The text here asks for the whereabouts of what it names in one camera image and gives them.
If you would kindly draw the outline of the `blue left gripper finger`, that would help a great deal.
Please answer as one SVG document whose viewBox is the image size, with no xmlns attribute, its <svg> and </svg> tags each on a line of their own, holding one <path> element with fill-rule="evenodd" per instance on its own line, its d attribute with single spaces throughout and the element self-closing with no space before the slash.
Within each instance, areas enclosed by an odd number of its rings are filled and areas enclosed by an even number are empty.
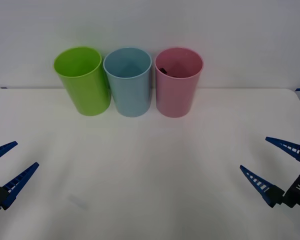
<svg viewBox="0 0 300 240">
<path fill-rule="evenodd" d="M 17 145 L 18 143 L 16 141 L 13 141 L 0 146 L 0 158 Z"/>
<path fill-rule="evenodd" d="M 39 167 L 35 162 L 11 181 L 0 187 L 0 210 L 7 210 Z"/>
</svg>

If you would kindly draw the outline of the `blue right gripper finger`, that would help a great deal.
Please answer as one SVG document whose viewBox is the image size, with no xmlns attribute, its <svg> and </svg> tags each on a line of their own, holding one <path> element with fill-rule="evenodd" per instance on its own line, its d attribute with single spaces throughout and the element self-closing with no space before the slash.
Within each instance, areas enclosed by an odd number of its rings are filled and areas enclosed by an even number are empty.
<svg viewBox="0 0 300 240">
<path fill-rule="evenodd" d="M 285 141 L 278 138 L 273 138 L 267 136 L 265 140 L 276 147 L 280 148 L 293 158 L 295 158 L 298 162 L 300 162 L 300 144 L 296 144 L 293 142 Z"/>
<path fill-rule="evenodd" d="M 273 208 L 275 205 L 281 205 L 283 203 L 285 192 L 281 188 L 259 177 L 243 165 L 240 165 L 239 168 L 268 206 Z"/>
</svg>

